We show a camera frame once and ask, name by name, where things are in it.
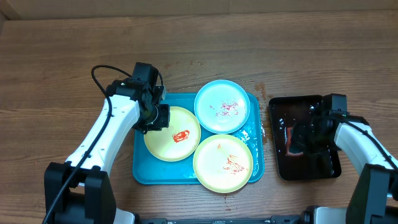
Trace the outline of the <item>pink sponge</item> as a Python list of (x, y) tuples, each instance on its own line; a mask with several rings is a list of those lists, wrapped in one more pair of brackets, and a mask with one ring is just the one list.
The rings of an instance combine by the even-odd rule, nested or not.
[(286, 156), (302, 156), (303, 150), (292, 143), (293, 127), (285, 129), (285, 148)]

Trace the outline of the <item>yellow plate with red stain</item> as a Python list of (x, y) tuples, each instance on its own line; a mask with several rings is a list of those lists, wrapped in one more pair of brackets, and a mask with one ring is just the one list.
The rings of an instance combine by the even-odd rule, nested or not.
[(149, 152), (166, 162), (176, 162), (190, 156), (200, 143), (201, 127), (189, 110), (170, 107), (170, 123), (161, 131), (149, 131), (144, 142)]

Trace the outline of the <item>light blue plate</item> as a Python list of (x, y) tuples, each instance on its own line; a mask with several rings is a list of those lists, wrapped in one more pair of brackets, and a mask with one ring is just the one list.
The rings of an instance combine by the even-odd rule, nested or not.
[(204, 85), (193, 107), (203, 128), (215, 134), (230, 134), (242, 128), (251, 109), (248, 94), (230, 80), (215, 80)]

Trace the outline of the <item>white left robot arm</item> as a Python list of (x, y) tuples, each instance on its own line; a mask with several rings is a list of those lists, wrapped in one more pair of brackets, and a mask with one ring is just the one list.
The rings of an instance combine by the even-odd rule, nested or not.
[(132, 73), (101, 88), (104, 105), (86, 138), (64, 163), (44, 173), (44, 223), (139, 223), (116, 206), (109, 174), (131, 129), (147, 134), (169, 126), (170, 106), (158, 69), (137, 62)]

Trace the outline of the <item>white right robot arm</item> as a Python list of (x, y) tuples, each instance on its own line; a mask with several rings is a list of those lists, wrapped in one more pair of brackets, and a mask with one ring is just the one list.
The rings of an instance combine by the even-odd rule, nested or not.
[(290, 142), (305, 154), (341, 149), (359, 174), (347, 208), (318, 207), (314, 223), (397, 223), (397, 159), (373, 135), (369, 123), (347, 110), (345, 95), (323, 96), (310, 120), (294, 124)]

